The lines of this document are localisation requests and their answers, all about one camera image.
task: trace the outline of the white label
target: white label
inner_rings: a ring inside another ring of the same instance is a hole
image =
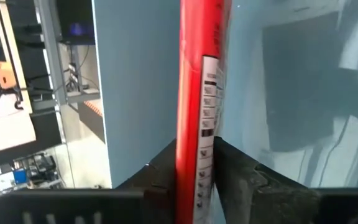
[[[193,224],[209,223],[219,60],[203,57]]]

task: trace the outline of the white surface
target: white surface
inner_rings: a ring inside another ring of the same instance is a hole
[[[15,109],[15,100],[14,95],[3,95],[0,100],[0,150],[35,141],[30,116]]]

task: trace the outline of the gray wall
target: gray wall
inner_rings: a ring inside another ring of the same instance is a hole
[[[95,0],[93,9],[105,139],[117,187],[176,137],[180,1]]]

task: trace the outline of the red tube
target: red tube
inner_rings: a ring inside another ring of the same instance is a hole
[[[223,0],[181,0],[176,224],[201,223],[208,216],[205,211],[209,210],[211,178],[207,177],[212,167],[200,167],[203,162],[207,164],[207,159],[201,161],[200,156],[210,156],[212,165],[212,145],[208,148],[205,144],[213,141],[214,118],[211,124],[207,116],[213,112],[214,117],[213,71],[216,74],[221,56],[223,3]],[[201,155],[200,150],[207,148],[210,151]]]

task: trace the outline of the barcode label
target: barcode label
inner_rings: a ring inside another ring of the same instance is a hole
[[[203,57],[193,223],[210,220],[218,62],[216,58]]]

